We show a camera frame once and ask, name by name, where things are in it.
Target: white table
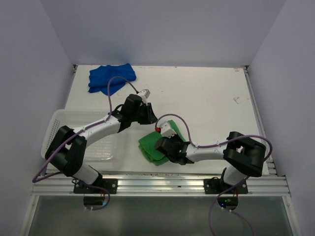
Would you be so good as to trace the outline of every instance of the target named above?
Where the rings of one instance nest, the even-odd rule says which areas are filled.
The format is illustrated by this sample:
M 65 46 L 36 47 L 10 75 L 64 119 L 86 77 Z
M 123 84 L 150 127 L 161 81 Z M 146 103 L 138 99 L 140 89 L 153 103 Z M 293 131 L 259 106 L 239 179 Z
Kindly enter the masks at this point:
M 102 92 L 88 93 L 90 70 L 99 65 L 79 65 L 74 77 L 66 109 L 109 110 L 108 98 Z M 241 68 L 133 66 L 138 89 L 149 89 L 156 117 L 175 113 L 189 125 L 195 143 L 210 143 L 224 139 L 230 131 L 259 134 L 244 71 Z M 129 85 L 112 95 L 113 107 L 124 103 L 134 93 Z M 173 119 L 186 139 L 184 125 Z M 154 125 L 134 123 L 118 134 L 116 157 L 118 172 L 220 174 L 229 164 L 224 160 L 209 160 L 181 166 L 167 162 L 155 166 L 138 148 L 138 140 L 154 131 Z M 102 164 L 88 163 L 100 171 Z M 268 175 L 264 164 L 263 174 Z

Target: small black mark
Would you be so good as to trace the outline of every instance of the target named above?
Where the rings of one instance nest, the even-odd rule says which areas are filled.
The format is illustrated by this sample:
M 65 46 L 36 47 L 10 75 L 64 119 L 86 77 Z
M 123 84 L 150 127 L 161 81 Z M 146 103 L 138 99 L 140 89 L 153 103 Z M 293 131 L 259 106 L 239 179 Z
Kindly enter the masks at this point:
M 237 104 L 239 104 L 238 102 L 237 102 L 237 99 L 239 99 L 240 97 L 234 97 L 233 98 L 233 100 L 237 103 Z

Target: green towel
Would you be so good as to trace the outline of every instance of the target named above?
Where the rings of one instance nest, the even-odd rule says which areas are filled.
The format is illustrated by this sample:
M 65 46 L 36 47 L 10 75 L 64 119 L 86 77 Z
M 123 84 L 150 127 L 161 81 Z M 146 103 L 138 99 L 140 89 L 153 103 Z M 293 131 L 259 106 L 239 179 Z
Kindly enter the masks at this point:
M 179 137 L 185 141 L 175 122 L 173 120 L 169 120 L 168 122 L 170 123 L 172 129 L 174 129 L 179 135 Z M 152 132 L 139 140 L 139 148 L 142 154 L 148 161 L 154 163 L 156 166 L 160 166 L 168 161 L 168 158 L 164 156 L 164 154 L 154 149 L 156 142 L 161 137 L 161 134 Z

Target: blue towel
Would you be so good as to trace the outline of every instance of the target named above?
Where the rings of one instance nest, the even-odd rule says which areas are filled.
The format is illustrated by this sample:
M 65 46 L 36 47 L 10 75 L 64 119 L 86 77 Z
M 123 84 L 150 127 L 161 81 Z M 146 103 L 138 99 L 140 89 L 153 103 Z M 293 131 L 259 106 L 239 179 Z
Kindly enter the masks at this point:
M 107 84 L 114 76 L 124 77 L 128 81 L 134 81 L 136 79 L 136 74 L 129 63 L 119 66 L 101 65 L 99 68 L 90 71 L 89 92 L 92 93 L 102 91 L 102 93 L 108 95 Z M 126 82 L 123 79 L 114 79 L 110 83 L 110 95 L 116 93 L 125 84 Z

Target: plastic basket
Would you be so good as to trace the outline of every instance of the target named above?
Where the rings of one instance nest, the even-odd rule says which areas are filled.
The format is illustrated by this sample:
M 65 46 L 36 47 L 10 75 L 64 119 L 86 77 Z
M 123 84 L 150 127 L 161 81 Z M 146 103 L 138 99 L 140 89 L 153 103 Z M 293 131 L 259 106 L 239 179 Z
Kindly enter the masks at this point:
M 108 112 L 95 110 L 57 110 L 49 122 L 40 152 L 41 156 L 45 156 L 49 145 L 60 127 L 64 125 L 70 128 L 80 127 L 101 119 L 107 114 Z M 86 148 L 84 160 L 111 162 L 114 157 L 116 144 L 116 134 L 107 136 Z

